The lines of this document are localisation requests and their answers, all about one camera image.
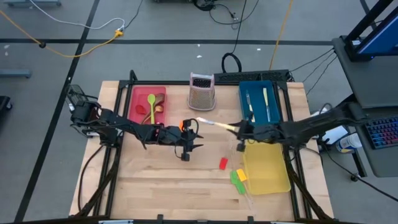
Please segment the backlit computer keyboard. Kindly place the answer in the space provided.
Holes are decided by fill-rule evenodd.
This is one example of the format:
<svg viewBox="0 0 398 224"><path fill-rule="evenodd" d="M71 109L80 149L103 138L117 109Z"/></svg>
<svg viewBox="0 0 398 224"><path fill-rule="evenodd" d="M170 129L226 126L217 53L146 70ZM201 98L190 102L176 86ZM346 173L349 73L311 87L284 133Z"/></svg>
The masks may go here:
<svg viewBox="0 0 398 224"><path fill-rule="evenodd" d="M364 127L373 149L398 146L398 116L374 119Z"/></svg>

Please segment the grey metal floor bar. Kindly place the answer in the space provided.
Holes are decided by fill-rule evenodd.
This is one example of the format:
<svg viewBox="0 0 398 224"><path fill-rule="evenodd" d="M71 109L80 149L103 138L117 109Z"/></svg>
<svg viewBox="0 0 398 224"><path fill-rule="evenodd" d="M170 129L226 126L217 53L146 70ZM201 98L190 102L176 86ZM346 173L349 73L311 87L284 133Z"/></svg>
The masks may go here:
<svg viewBox="0 0 398 224"><path fill-rule="evenodd" d="M30 70L25 69L0 69L0 78L6 77L25 77L30 78L32 76Z"/></svg>

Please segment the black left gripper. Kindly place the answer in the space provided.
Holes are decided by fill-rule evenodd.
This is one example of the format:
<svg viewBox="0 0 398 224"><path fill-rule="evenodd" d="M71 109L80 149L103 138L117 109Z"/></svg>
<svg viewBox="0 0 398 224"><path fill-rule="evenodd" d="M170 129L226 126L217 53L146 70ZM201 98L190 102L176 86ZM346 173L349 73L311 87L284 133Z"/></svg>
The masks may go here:
<svg viewBox="0 0 398 224"><path fill-rule="evenodd" d="M171 135L174 136L173 142L176 142L179 146L184 147L185 152L192 152L195 148L203 146L203 144L194 144L193 140L195 138L204 138L199 134L195 134L194 130L190 127L192 124L192 119L183 120L183 131L180 130L178 126L170 126L169 131Z"/></svg>

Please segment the yellow plastic bin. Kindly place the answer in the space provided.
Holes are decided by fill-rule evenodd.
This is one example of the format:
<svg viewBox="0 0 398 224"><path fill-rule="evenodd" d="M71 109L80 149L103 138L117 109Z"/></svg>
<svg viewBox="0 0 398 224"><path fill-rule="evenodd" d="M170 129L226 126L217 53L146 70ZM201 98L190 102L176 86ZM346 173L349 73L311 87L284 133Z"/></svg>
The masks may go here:
<svg viewBox="0 0 398 224"><path fill-rule="evenodd" d="M291 190L281 144L247 141L243 162L250 194L276 194Z"/></svg>

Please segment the red plastic bin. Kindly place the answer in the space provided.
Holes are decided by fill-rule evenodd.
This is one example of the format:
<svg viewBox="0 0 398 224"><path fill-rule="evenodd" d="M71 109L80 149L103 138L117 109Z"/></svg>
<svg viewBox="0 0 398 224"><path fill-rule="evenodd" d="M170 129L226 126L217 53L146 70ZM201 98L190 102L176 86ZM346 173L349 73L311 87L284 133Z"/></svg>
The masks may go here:
<svg viewBox="0 0 398 224"><path fill-rule="evenodd" d="M157 95L159 93L164 93L166 95L166 88L164 86L135 86L132 89L129 119L136 123L141 123L147 114L150 114L150 104L147 101L147 96L149 94ZM135 112L136 105L142 105L146 109L147 114L137 114ZM148 119L145 124L150 124L150 119Z"/></svg>

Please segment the pink metal box grater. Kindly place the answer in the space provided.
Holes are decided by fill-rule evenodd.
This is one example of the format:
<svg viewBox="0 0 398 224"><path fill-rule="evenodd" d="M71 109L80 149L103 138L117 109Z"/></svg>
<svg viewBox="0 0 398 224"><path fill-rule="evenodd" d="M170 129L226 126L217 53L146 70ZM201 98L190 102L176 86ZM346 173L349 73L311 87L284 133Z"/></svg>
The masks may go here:
<svg viewBox="0 0 398 224"><path fill-rule="evenodd" d="M198 73L190 74L188 107L197 111L211 111L215 108L215 77Z"/></svg>

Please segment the black monitor stand post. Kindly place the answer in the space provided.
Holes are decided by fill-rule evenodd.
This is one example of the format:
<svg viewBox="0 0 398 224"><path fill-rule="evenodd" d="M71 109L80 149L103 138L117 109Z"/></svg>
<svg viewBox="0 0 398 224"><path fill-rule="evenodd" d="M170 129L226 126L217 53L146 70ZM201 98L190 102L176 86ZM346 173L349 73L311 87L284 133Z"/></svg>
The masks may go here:
<svg viewBox="0 0 398 224"><path fill-rule="evenodd" d="M345 43L345 51L352 62L364 62L372 60L369 56L360 56L355 52L356 47L366 38L359 41L359 44L354 44L359 36L373 24L374 20L393 2L394 0L379 0L374 7L364 16L358 25L343 38Z"/></svg>

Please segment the grey computer desk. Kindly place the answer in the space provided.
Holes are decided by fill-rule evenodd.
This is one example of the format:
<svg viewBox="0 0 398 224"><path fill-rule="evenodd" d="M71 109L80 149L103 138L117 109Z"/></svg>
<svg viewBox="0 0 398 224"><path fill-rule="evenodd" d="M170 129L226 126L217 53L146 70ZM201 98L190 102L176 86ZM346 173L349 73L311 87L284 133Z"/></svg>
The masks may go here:
<svg viewBox="0 0 398 224"><path fill-rule="evenodd" d="M332 40L334 50L356 101L371 119L398 116L398 56L352 62L341 37ZM365 127L356 128L364 153L376 177L398 177L398 146L373 149Z"/></svg>

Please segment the black floor object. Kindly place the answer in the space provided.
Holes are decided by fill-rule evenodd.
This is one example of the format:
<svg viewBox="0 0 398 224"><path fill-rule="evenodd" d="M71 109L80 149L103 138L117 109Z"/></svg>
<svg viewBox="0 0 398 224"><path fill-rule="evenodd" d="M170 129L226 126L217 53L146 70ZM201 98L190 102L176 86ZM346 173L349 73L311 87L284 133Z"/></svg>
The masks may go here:
<svg viewBox="0 0 398 224"><path fill-rule="evenodd" d="M0 96L0 112L11 110L13 107L11 98L8 96Z"/></svg>

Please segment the green silicone spoon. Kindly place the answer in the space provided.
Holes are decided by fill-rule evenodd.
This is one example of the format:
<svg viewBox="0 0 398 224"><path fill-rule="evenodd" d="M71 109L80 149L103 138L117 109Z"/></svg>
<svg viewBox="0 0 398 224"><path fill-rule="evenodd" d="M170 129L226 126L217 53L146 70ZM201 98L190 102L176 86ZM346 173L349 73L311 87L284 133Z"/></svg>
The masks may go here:
<svg viewBox="0 0 398 224"><path fill-rule="evenodd" d="M156 101L155 95L149 94L147 97L147 101L150 104L150 123L155 124L155 118L154 118L154 105Z"/></svg>

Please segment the white plastic bottle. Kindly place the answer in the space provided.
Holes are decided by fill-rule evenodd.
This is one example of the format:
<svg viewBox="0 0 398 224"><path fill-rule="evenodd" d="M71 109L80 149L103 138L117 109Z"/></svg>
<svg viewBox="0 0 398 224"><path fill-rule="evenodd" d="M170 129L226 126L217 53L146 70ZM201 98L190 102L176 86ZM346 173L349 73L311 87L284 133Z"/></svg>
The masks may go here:
<svg viewBox="0 0 398 224"><path fill-rule="evenodd" d="M358 134L352 133L338 140L335 147L340 153L354 153L355 150L362 147L362 144Z"/></svg>

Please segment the small light wooden spoon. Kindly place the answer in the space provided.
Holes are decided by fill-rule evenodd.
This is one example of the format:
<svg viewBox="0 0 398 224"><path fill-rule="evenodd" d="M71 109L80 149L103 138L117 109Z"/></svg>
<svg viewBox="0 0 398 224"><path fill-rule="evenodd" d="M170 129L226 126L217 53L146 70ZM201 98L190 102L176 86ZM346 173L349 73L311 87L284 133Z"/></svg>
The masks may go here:
<svg viewBox="0 0 398 224"><path fill-rule="evenodd" d="M154 108L154 113L162 113L164 111L164 107L162 105L157 105ZM144 124L148 119L150 119L150 114L148 114L144 120L142 121L142 124Z"/></svg>

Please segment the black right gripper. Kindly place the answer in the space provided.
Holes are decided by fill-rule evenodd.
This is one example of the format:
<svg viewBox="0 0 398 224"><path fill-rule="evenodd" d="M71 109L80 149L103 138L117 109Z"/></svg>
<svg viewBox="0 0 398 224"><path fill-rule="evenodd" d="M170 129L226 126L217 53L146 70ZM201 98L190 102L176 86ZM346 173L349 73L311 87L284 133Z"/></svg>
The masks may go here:
<svg viewBox="0 0 398 224"><path fill-rule="evenodd" d="M253 140L274 144L282 137L281 132L273 124L258 125L241 120L231 125L239 128L238 132L229 130L239 140Z"/></svg>

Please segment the white paper sheet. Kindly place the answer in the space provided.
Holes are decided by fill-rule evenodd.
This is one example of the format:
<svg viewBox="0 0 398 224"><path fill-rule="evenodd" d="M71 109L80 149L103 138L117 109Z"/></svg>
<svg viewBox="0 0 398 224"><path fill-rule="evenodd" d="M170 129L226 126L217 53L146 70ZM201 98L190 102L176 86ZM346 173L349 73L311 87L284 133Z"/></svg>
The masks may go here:
<svg viewBox="0 0 398 224"><path fill-rule="evenodd" d="M320 113L325 113L328 110L328 108L323 108L322 110L318 110L312 113L310 116L316 116ZM341 139L346 134L348 134L348 131L343 126L338 126L337 128L326 131L325 134L322 136L322 141L326 144L334 144L337 140Z"/></svg>

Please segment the blue plastic bin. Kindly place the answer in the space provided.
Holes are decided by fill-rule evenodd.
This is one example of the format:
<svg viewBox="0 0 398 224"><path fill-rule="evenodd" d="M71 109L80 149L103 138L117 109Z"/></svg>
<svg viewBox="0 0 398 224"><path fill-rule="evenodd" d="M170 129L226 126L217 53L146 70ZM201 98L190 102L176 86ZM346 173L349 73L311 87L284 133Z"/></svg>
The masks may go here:
<svg viewBox="0 0 398 224"><path fill-rule="evenodd" d="M267 120L266 105L263 97L263 88L267 88L267 96L269 100L269 108L271 113L271 121ZM246 90L250 94L252 109L254 112L255 122L253 124L276 124L280 121L279 105L276 101L274 87L271 81L246 81L239 83L239 99L241 104L241 112L243 119L249 118L249 106L246 101Z"/></svg>

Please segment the black computer monitor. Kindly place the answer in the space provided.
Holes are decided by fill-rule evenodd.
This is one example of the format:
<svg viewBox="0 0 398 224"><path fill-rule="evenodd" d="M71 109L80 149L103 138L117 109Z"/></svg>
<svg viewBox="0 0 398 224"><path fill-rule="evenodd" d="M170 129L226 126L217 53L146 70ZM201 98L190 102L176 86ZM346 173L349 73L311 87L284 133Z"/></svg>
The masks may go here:
<svg viewBox="0 0 398 224"><path fill-rule="evenodd" d="M355 49L360 56L398 55L398 7L396 7Z"/></svg>

